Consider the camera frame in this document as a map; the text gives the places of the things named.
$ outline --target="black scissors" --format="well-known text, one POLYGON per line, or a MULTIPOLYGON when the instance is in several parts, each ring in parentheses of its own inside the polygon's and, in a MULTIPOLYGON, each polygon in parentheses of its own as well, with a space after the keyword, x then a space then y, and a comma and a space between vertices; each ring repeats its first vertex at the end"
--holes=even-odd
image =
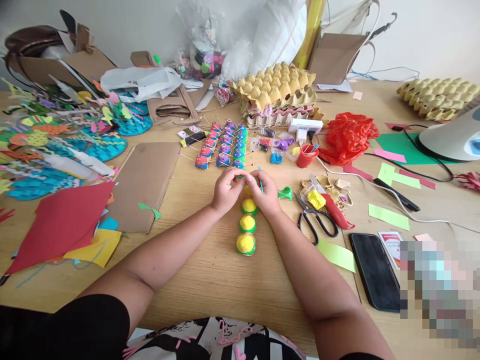
POLYGON ((298 203, 300 204, 300 206, 303 208, 303 211, 300 213, 300 216, 298 217, 297 226, 300 230, 302 230, 302 219, 305 218, 306 223, 308 224, 308 226, 311 229, 311 232, 315 236, 315 243, 313 245, 318 245, 320 240, 319 240, 319 236, 318 236, 317 232, 315 231, 314 226, 312 225, 309 218, 307 217, 307 213, 315 214, 316 220, 320 224, 320 226, 323 229, 323 231, 325 232, 325 234, 327 234, 329 237, 335 238, 339 234, 339 227, 335 223, 335 220, 328 213, 326 213, 325 211, 315 210, 314 208, 311 208, 297 194, 295 194, 295 197, 296 197, 296 200, 298 201, 298 203), (330 233, 330 231, 327 230, 327 228, 325 227, 324 223, 322 222, 322 219, 320 218, 319 214, 325 215, 326 218, 331 222, 331 224, 333 225, 333 229, 334 229, 333 234, 330 233))

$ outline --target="white device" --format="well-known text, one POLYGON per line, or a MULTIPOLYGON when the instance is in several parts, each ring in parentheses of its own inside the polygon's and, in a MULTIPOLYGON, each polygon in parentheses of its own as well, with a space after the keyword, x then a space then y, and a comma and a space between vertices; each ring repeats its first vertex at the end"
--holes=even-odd
POLYGON ((420 133, 420 148, 448 161, 480 160, 480 96, 450 123, 433 125, 420 133))

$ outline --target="smartphone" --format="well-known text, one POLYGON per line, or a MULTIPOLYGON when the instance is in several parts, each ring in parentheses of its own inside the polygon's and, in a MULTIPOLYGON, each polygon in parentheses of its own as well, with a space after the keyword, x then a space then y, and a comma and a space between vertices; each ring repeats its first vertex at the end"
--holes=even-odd
POLYGON ((400 285, 380 238, 373 234, 348 235, 368 302, 383 312, 400 312, 400 285))

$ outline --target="pen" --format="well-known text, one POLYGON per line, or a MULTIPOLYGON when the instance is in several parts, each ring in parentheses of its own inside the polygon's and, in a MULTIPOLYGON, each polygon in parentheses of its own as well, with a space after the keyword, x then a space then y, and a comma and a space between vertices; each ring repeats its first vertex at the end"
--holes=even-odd
MULTIPOLYGON (((380 180, 379 178, 376 178, 376 179, 373 179, 373 182, 379 186, 381 186, 382 188, 386 188, 386 189, 389 189, 389 190, 392 190, 395 194, 398 195, 398 198, 400 199, 400 202, 407 208, 407 209, 410 209, 414 212, 419 212, 420 211, 420 208, 415 204, 413 203, 412 201, 410 201, 409 199, 407 199, 405 196, 403 196, 401 193, 399 193, 397 190, 395 190, 394 188, 392 188, 391 186, 388 186, 386 183, 384 183, 382 180, 380 180)), ((389 193, 391 196, 395 197, 390 191, 387 191, 387 193, 389 193)))

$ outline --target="egg carton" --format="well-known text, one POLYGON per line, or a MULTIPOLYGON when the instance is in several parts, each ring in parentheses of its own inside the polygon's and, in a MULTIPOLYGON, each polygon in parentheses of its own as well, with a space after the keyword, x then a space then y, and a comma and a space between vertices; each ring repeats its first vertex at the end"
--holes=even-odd
POLYGON ((275 109, 313 105, 317 100, 317 94, 312 89, 316 76, 282 61, 265 71, 260 70, 256 75, 249 74, 246 79, 242 77, 230 87, 250 104, 250 108, 262 112, 267 106, 275 109))
POLYGON ((426 120, 448 121, 456 118, 460 110, 480 93, 480 86, 461 77, 454 80, 427 78, 407 82, 396 93, 426 120))

